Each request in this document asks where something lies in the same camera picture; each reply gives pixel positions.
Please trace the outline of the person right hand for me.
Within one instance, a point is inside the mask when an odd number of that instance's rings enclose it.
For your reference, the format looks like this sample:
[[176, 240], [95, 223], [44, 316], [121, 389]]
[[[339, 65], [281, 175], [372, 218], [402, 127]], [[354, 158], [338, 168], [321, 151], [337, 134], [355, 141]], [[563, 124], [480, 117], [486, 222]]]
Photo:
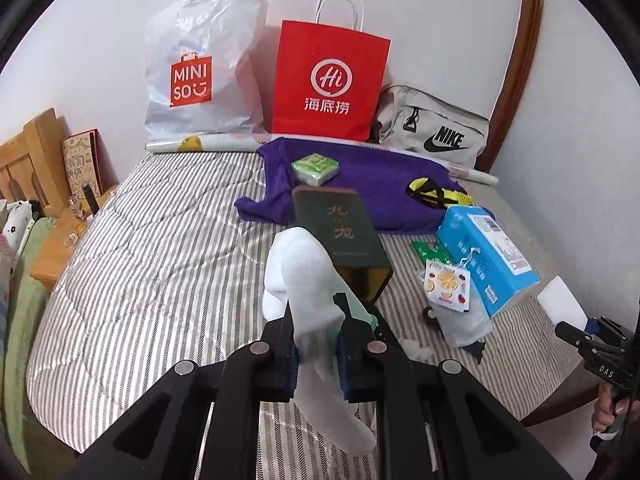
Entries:
[[[629, 406], [629, 399], [615, 402], [613, 400], [614, 387], [608, 382], [601, 382], [598, 390], [598, 398], [593, 407], [591, 415], [591, 428], [597, 432], [605, 432], [612, 426], [618, 415], [626, 414]], [[639, 401], [635, 400], [631, 407], [631, 423], [629, 428], [639, 429]]]

